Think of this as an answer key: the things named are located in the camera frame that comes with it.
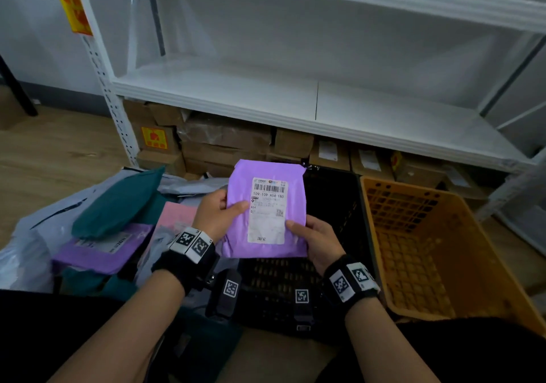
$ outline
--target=hand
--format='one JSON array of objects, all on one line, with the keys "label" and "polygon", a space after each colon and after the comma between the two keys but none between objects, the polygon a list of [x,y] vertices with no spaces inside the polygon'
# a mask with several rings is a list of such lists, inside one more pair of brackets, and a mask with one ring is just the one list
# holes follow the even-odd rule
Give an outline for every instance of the hand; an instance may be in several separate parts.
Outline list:
[{"label": "hand", "polygon": [[226,234],[235,217],[249,208],[248,201],[242,200],[226,209],[226,195],[224,189],[207,194],[201,200],[193,220],[192,227],[205,232],[214,243]]},{"label": "hand", "polygon": [[326,268],[345,255],[331,225],[314,216],[307,215],[305,226],[294,221],[286,221],[286,228],[291,233],[305,238],[309,244],[309,259],[321,276],[324,275]]}]

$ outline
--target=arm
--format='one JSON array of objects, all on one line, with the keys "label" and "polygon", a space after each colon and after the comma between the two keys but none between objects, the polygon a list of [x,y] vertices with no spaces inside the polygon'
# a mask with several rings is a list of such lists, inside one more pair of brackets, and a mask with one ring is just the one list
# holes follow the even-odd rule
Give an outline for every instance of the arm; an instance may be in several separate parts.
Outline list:
[{"label": "arm", "polygon": [[[233,219],[249,207],[226,209],[226,191],[203,198],[193,227],[217,242]],[[186,292],[166,270],[155,271],[142,288],[68,359],[50,379],[61,382],[142,381],[155,345],[174,320]]]},{"label": "arm", "polygon": [[[293,221],[287,221],[286,226],[307,240],[309,259],[322,276],[345,255],[334,230],[324,221],[308,215],[306,226]],[[354,304],[347,312],[345,326],[366,382],[439,383],[377,298],[363,298]]]}]

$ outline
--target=forearm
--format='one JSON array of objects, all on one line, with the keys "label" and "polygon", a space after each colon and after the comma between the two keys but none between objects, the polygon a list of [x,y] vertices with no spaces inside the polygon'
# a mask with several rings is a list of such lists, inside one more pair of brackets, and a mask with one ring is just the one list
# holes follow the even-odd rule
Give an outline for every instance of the forearm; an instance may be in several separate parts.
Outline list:
[{"label": "forearm", "polygon": [[184,296],[184,288],[172,274],[155,271],[50,381],[133,381],[174,319]]},{"label": "forearm", "polygon": [[353,305],[345,326],[367,383],[439,383],[377,298]]}]

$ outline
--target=white shelving unit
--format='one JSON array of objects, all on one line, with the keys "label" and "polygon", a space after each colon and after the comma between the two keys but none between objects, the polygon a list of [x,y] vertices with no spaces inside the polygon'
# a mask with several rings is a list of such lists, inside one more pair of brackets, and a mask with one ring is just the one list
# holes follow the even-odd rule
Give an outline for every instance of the white shelving unit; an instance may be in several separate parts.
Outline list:
[{"label": "white shelving unit", "polygon": [[119,96],[519,174],[481,217],[537,177],[544,155],[478,107],[546,32],[546,0],[82,2],[132,160]]}]

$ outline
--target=person's left hand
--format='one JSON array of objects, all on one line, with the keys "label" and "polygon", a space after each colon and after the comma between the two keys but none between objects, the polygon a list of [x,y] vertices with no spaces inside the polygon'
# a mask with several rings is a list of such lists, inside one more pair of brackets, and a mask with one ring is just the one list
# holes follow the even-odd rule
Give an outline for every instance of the person's left hand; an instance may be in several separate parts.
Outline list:
[{"label": "person's left hand", "polygon": [[226,195],[227,192],[224,189],[207,194],[199,204],[193,220],[192,227],[205,232],[214,243],[226,234],[235,217],[249,208],[246,200],[226,208]]}]

